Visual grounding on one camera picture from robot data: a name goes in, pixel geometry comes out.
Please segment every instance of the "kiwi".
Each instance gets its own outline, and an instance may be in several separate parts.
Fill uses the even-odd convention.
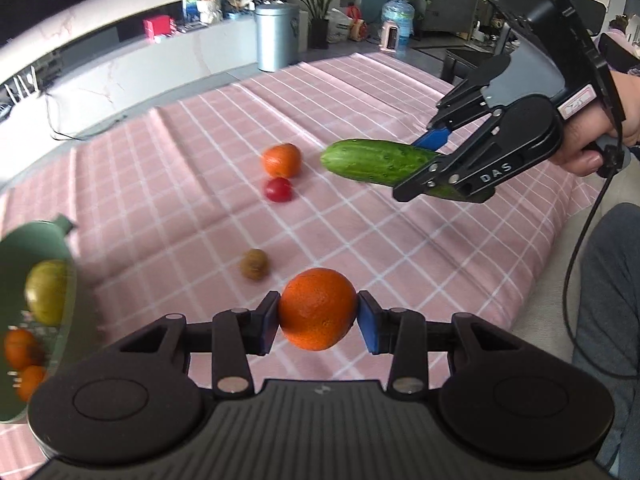
[[[269,257],[260,249],[250,249],[240,260],[240,272],[254,282],[259,282],[266,277],[269,270]]]

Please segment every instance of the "person's hand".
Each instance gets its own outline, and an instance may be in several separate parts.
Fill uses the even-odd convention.
[[[633,146],[640,137],[640,77],[612,72],[626,120],[622,124],[624,143]],[[616,136],[616,131],[599,101],[591,103],[572,117],[564,127],[562,146],[549,160],[569,173],[587,176],[602,165],[602,156],[583,148],[602,134]]]

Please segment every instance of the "trash can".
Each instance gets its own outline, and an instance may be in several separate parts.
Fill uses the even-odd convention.
[[[300,8],[293,4],[268,4],[255,8],[258,68],[276,72],[298,62]]]

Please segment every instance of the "blue water bottle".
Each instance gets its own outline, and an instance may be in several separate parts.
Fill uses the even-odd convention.
[[[382,23],[396,22],[398,25],[397,56],[403,57],[414,33],[415,9],[407,0],[391,0],[382,7]]]

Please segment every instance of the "power cord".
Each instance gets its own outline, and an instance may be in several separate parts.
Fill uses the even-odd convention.
[[[618,142],[616,143],[615,147],[608,146],[608,149],[605,149],[604,167],[609,169],[609,174],[607,175],[604,185],[602,186],[602,189],[598,193],[598,196],[595,202],[593,203],[593,206],[591,207],[591,211],[589,212],[586,222],[582,227],[580,236],[578,236],[578,240],[575,243],[574,252],[571,254],[571,258],[569,259],[569,265],[566,269],[566,274],[564,276],[564,285],[562,287],[562,320],[564,321],[564,327],[566,329],[567,335],[569,336],[569,339],[571,340],[571,343],[574,345],[574,348],[578,352],[580,352],[584,360],[587,361],[594,369],[599,371],[601,374],[611,377],[613,379],[625,380],[625,381],[626,380],[637,381],[637,380],[640,380],[640,374],[625,375],[625,374],[616,374],[616,373],[610,372],[604,369],[603,367],[601,367],[599,364],[595,363],[593,359],[591,359],[587,355],[584,349],[581,348],[581,346],[578,344],[578,341],[576,339],[576,336],[574,335],[574,332],[572,332],[571,325],[569,324],[569,311],[568,311],[568,305],[567,305],[569,281],[571,279],[571,273],[574,270],[575,261],[578,258],[578,253],[580,252],[580,247],[584,242],[584,238],[587,235],[587,231],[589,230],[589,227],[591,225],[591,222],[593,221],[594,216],[596,215],[596,211],[599,208],[600,203],[602,202],[602,199],[605,193],[607,192],[607,189],[609,189],[609,186],[611,184],[611,181],[613,180],[613,177],[618,173],[624,161],[623,144],[622,144],[622,139],[623,139],[622,122],[617,118],[614,118],[613,122],[614,122],[616,133],[618,135]]]
[[[88,135],[88,136],[86,136],[86,137],[76,137],[76,136],[72,136],[72,135],[68,135],[68,134],[63,134],[63,133],[61,133],[61,132],[57,131],[57,130],[53,127],[53,124],[52,124],[52,122],[51,122],[51,110],[50,110],[50,108],[49,108],[49,98],[50,98],[50,97],[51,97],[51,98],[54,98],[54,97],[53,97],[51,94],[49,94],[49,92],[47,92],[47,91],[44,91],[44,92],[43,92],[43,95],[44,95],[44,101],[45,101],[45,104],[46,104],[46,107],[47,107],[47,123],[49,123],[49,128],[51,129],[51,131],[52,131],[55,135],[60,136],[60,137],[65,137],[65,139],[57,139],[56,137],[54,137],[54,136],[52,135],[52,136],[51,136],[51,138],[52,138],[53,140],[59,140],[59,141],[61,141],[61,142],[62,142],[62,141],[64,141],[64,140],[69,139],[69,140],[80,140],[80,141],[82,141],[82,142],[85,142],[86,140],[90,140],[92,137],[95,137],[95,136],[97,136],[97,135],[100,135],[100,134],[103,134],[103,133],[107,132],[108,130],[111,130],[111,129],[116,125],[116,124],[119,124],[119,123],[121,123],[124,119],[126,119],[126,117],[123,117],[123,118],[118,118],[118,119],[116,119],[116,120],[113,120],[113,121],[112,121],[108,126],[106,126],[105,128],[102,128],[102,129],[100,129],[99,131],[94,132],[94,133],[92,133],[91,135]]]

